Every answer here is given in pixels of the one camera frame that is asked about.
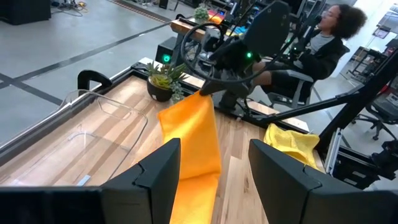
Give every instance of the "potted plant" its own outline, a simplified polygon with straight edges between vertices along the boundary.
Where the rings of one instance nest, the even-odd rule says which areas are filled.
[[[147,80],[147,90],[150,96],[159,101],[166,102],[171,97],[174,100],[183,98],[182,89],[179,81],[182,81],[185,76],[182,75],[185,70],[185,64],[174,67],[173,65],[163,65],[159,69],[159,65],[154,65],[154,62],[147,64],[147,71],[149,78]]]
[[[202,24],[209,20],[209,14],[206,7],[199,6],[193,12],[193,18],[197,24]]]

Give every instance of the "cable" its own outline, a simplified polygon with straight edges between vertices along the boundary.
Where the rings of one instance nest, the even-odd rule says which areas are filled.
[[[86,9],[86,6],[87,6],[87,3],[85,3],[85,2],[80,1],[80,2],[76,3],[74,0],[72,0],[71,3],[59,4],[57,7],[55,7],[56,9],[58,9],[58,11],[52,12],[51,14],[63,12],[70,16],[82,17],[83,16],[83,14],[81,13],[82,10],[85,10],[86,12],[88,12],[88,10]],[[74,12],[77,12],[78,14],[77,15],[72,14],[67,11],[74,11]]]

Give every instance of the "green led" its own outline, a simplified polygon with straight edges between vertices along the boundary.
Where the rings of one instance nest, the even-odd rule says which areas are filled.
[[[163,62],[164,62],[164,63],[169,62],[170,59],[171,59],[171,57],[170,57],[169,55],[163,55]]]

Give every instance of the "floor marking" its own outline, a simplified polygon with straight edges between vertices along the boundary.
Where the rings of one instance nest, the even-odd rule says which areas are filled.
[[[32,86],[30,86],[28,84],[20,82],[20,81],[16,80],[15,78],[8,77],[7,75],[4,75],[2,73],[0,73],[0,80],[2,80],[4,83],[7,83],[7,85],[5,85],[3,88],[5,88],[5,87],[7,87],[9,85],[13,85],[13,86],[15,86],[15,87],[17,87],[17,88],[19,88],[21,90],[24,90],[24,91],[26,91],[26,92],[28,92],[30,94],[35,95],[35,96],[37,96],[37,97],[39,97],[39,98],[41,98],[43,100],[47,100],[47,101],[49,101],[51,103],[54,103],[56,105],[61,105],[62,104],[63,100],[61,100],[60,98],[52,96],[52,95],[50,95],[50,94],[48,94],[46,92],[43,92],[43,91],[41,91],[39,89],[34,88],[34,87],[32,87]]]
[[[79,62],[79,61],[84,60],[84,59],[86,59],[88,57],[91,57],[91,56],[94,56],[94,55],[99,54],[101,52],[104,52],[105,50],[109,50],[109,49],[111,49],[111,48],[113,48],[113,47],[115,47],[115,46],[117,46],[119,44],[123,44],[123,43],[125,43],[125,42],[127,42],[129,40],[135,39],[135,38],[139,37],[142,34],[148,34],[148,33],[152,32],[152,31],[157,30],[157,29],[163,28],[163,27],[165,27],[167,25],[169,25],[169,22],[166,23],[166,24],[162,24],[162,25],[159,25],[157,27],[142,31],[142,32],[140,32],[138,34],[134,34],[134,35],[132,35],[130,37],[126,37],[124,39],[115,41],[113,43],[104,45],[102,47],[98,47],[97,49],[93,49],[93,50],[87,51],[85,53],[82,53],[80,55],[68,58],[68,59],[63,60],[61,62],[54,63],[54,64],[46,66],[44,68],[40,68],[40,69],[35,70],[33,72],[26,73],[24,75],[21,75],[21,76],[15,78],[15,80],[19,81],[19,82],[23,82],[23,81],[29,80],[31,78],[39,77],[39,76],[41,76],[41,75],[43,75],[45,73],[52,72],[52,71],[57,70],[59,68],[63,68],[63,67],[66,67],[68,65],[71,65],[73,63]],[[8,86],[8,84],[6,82],[0,83],[0,89],[5,88],[7,86]]]
[[[125,9],[128,9],[128,10],[130,10],[130,11],[136,12],[136,13],[138,13],[138,14],[140,14],[140,15],[146,16],[146,17],[148,17],[148,18],[151,18],[151,19],[156,20],[156,21],[159,21],[159,22],[163,22],[163,23],[170,22],[170,21],[165,21],[165,20],[163,20],[163,19],[159,19],[158,17],[155,17],[155,16],[150,15],[150,14],[148,14],[148,13],[142,12],[142,11],[140,11],[140,10],[134,9],[133,7],[127,6],[126,4],[129,4],[129,3],[127,3],[127,2],[126,2],[126,3],[123,3],[123,2],[121,2],[121,1],[115,0],[115,1],[111,1],[111,3],[115,3],[115,4],[117,4],[118,6],[121,6],[121,7],[125,8]]]

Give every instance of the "gray shirt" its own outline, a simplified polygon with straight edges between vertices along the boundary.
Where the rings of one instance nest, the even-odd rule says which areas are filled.
[[[323,47],[325,44],[329,43],[331,40],[333,40],[335,37],[332,35],[322,35],[318,34],[315,37],[313,37],[310,40],[310,46],[308,46],[308,49],[311,49],[311,54],[315,54],[321,47]],[[297,60],[294,62],[294,65],[303,68],[303,64]]]

